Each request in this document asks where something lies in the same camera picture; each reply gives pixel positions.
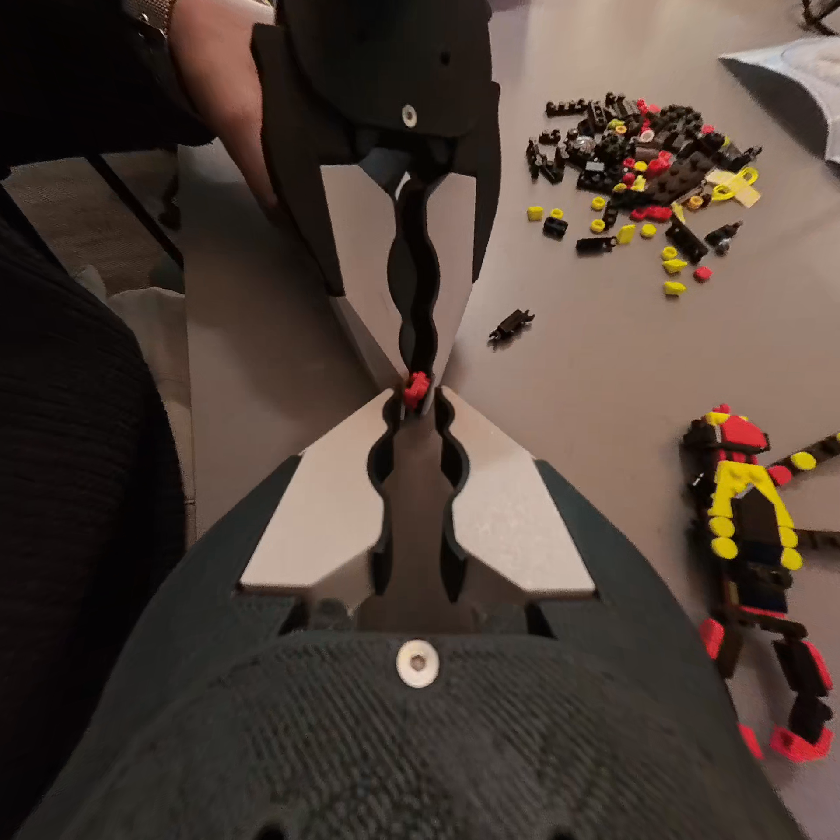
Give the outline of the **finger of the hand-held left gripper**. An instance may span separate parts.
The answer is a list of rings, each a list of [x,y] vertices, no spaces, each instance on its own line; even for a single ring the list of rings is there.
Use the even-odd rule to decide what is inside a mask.
[[[476,180],[447,174],[424,206],[421,267],[412,311],[415,344],[410,372],[429,380],[426,413],[443,378],[474,285]]]
[[[343,283],[332,309],[377,388],[397,388],[407,368],[399,345],[403,319],[387,279],[393,200],[357,164],[323,165],[321,177]]]

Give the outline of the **person's left hand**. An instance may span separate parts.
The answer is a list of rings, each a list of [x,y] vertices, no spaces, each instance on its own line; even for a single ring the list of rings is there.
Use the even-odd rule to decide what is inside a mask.
[[[250,42],[254,27],[272,25],[275,15],[267,2],[177,1],[168,32],[187,96],[266,215],[278,200],[262,150],[263,97]]]

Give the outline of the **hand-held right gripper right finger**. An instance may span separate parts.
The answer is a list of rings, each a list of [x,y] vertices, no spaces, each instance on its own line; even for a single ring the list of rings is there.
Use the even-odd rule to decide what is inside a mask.
[[[441,386],[434,396],[447,481],[439,572],[447,600],[477,613],[586,602],[596,584],[538,460]]]

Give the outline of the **person's left forearm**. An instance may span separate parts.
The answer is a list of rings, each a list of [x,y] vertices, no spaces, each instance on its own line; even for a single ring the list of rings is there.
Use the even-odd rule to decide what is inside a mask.
[[[1,3],[2,175],[19,165],[204,145],[167,42],[120,2]]]

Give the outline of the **black lego clip plate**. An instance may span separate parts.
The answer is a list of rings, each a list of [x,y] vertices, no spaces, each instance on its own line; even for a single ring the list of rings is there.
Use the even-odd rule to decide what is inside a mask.
[[[489,333],[488,343],[497,345],[511,341],[525,328],[529,327],[535,317],[535,314],[530,310],[515,309]]]

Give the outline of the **black office chair base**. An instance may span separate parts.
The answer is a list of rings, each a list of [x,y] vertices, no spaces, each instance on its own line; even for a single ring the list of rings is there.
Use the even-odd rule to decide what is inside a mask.
[[[178,166],[175,166],[170,181],[161,195],[162,210],[157,217],[154,217],[101,154],[88,154],[83,159],[105,181],[110,190],[152,236],[175,266],[183,270],[183,254],[175,241],[167,234],[167,231],[178,233],[182,229],[182,211],[177,202],[181,185]]]

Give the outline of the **red yellow black lego figure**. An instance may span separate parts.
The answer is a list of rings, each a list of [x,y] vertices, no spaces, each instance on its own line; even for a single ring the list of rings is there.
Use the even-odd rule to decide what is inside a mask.
[[[824,760],[833,745],[833,713],[826,703],[833,679],[806,627],[791,618],[788,592],[804,563],[800,540],[807,549],[837,547],[838,532],[797,528],[781,490],[838,458],[838,432],[762,465],[769,436],[720,403],[691,421],[681,448],[696,470],[688,492],[711,582],[709,616],[699,627],[707,654],[727,683],[739,665],[745,632],[771,634],[793,701],[785,725],[773,729],[770,748],[792,763]]]

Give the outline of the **silver wrist watch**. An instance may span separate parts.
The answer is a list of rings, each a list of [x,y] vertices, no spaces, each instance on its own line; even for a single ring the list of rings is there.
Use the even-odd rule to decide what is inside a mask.
[[[176,1],[121,1],[123,12],[144,33],[167,39]]]

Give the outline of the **lego instruction booklet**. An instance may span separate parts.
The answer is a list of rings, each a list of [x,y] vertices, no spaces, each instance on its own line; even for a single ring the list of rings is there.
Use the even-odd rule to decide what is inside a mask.
[[[839,167],[839,37],[720,55],[718,61],[791,137]]]

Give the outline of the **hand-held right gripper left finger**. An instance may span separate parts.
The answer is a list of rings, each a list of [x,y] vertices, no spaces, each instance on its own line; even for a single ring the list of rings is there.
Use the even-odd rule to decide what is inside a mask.
[[[353,613],[392,577],[390,504],[400,396],[387,389],[290,460],[291,478],[238,585]]]

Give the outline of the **pile of lego pieces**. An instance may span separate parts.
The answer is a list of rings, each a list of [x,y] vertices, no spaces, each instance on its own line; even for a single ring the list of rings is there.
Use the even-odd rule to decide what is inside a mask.
[[[590,198],[586,234],[574,242],[577,256],[607,256],[661,235],[666,299],[686,293],[686,277],[699,285],[713,277],[709,259],[730,252],[743,221],[699,234],[691,216],[723,204],[745,211],[759,201],[761,145],[739,145],[689,104],[660,107],[615,91],[548,101],[544,117],[576,119],[529,138],[524,160],[532,184],[559,186],[571,175],[574,189]]]

